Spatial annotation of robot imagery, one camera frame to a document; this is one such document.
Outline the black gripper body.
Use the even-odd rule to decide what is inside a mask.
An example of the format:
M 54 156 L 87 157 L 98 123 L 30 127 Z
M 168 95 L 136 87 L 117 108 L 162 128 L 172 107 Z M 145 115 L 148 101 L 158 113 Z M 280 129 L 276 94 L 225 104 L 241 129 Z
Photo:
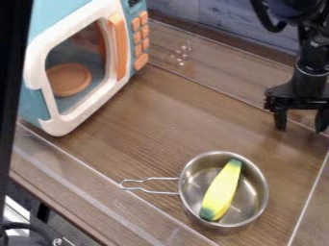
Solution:
M 291 80 L 265 91 L 265 106 L 271 112 L 285 110 L 320 110 L 329 103 L 328 70 L 295 66 Z

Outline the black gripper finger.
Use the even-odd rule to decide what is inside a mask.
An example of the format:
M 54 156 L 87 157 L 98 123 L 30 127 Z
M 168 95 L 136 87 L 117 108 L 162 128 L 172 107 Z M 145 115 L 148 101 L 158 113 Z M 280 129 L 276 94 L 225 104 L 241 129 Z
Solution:
M 287 129 L 287 109 L 276 109 L 275 121 L 276 121 L 276 128 L 280 131 L 284 131 Z
M 315 129 L 319 133 L 324 132 L 329 127 L 329 110 L 320 110 L 315 118 Z

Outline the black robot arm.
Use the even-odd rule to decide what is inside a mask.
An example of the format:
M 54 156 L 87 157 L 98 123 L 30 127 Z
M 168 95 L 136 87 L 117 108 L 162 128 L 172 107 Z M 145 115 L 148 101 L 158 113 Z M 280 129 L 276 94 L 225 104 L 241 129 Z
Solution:
M 267 89 L 265 109 L 287 129 L 289 110 L 315 110 L 315 130 L 329 128 L 329 0 L 268 0 L 276 18 L 299 29 L 300 49 L 289 81 Z

